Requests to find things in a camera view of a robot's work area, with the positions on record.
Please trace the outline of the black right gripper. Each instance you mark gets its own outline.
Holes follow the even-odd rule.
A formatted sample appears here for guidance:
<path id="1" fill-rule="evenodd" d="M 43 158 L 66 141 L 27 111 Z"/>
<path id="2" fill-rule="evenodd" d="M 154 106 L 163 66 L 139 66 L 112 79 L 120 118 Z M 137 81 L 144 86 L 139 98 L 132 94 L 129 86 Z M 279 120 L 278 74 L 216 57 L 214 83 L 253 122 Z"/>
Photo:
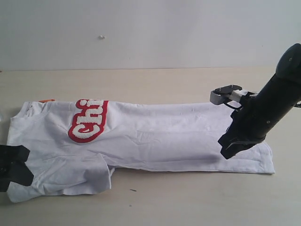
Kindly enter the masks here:
<path id="1" fill-rule="evenodd" d="M 228 160 L 237 153 L 263 142 L 266 137 L 266 133 L 263 132 L 265 123 L 264 114 L 237 113 L 225 134 L 218 140 L 222 146 L 221 155 Z"/>

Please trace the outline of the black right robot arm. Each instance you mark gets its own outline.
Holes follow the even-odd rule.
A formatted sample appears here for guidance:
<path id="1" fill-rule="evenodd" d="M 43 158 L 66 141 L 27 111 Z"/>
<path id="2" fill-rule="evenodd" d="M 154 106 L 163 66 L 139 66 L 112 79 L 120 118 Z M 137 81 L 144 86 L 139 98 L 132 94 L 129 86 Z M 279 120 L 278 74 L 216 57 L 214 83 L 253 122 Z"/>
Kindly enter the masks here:
<path id="1" fill-rule="evenodd" d="M 275 74 L 259 91 L 243 93 L 242 87 L 228 85 L 210 93 L 214 105 L 233 109 L 232 123 L 218 143 L 221 154 L 230 159 L 263 142 L 267 133 L 301 100 L 301 45 L 292 45 L 280 58 Z"/>

